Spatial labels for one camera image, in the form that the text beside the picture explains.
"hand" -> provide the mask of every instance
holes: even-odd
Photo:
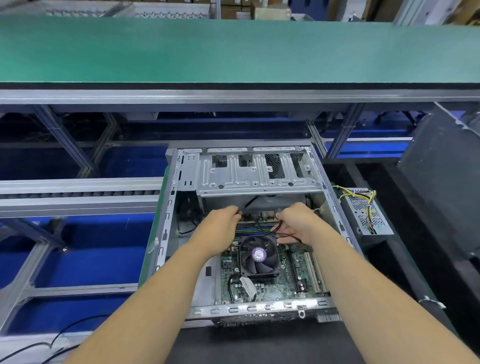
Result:
[[[303,243],[311,245],[312,235],[314,235],[316,231],[321,233],[325,229],[327,231],[333,230],[330,225],[301,202],[297,202],[282,212],[277,213],[276,218],[283,222],[277,231],[278,224],[276,224],[271,231],[277,233],[276,241],[280,244],[297,242],[292,236],[282,235],[281,233],[294,235],[302,240]]]
[[[228,206],[210,211],[195,229],[189,243],[200,247],[208,259],[226,250],[235,238],[237,222],[241,219],[238,210],[236,206]]]

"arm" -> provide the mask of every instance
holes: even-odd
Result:
[[[233,241],[236,206],[211,211],[192,237],[65,364],[163,363],[192,305],[200,270]]]
[[[304,204],[296,203],[277,217],[286,223],[278,232],[295,234],[313,247],[348,332],[368,364],[480,363],[452,332]],[[279,243],[295,242],[279,236]]]

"forearm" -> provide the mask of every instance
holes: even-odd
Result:
[[[180,247],[65,363],[163,363],[208,258],[195,244]]]
[[[335,304],[368,364],[479,362],[453,333],[336,231],[313,230],[311,237]]]

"cpu fan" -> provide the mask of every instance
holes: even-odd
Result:
[[[239,241],[240,272],[251,279],[277,277],[280,273],[276,241],[269,236],[250,236]]]

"open computer chassis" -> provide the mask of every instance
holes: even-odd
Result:
[[[245,216],[263,214],[263,226],[269,228],[275,212],[297,201],[307,203],[362,254],[313,145],[266,143],[243,141],[239,146],[208,147],[199,142],[194,145],[198,147],[167,151],[169,171],[163,180],[140,284],[188,241],[191,234],[181,232],[194,229],[199,215],[229,205],[243,208]],[[255,196],[260,197],[244,208]],[[187,212],[182,207],[186,200],[192,205]],[[252,279],[258,293],[254,302],[237,280],[230,284],[230,296],[228,281],[241,270],[239,237],[237,230],[232,246],[203,267],[185,327],[306,317],[319,322],[341,319],[321,267],[309,248],[300,243],[287,251],[278,246],[280,273],[276,278]]]

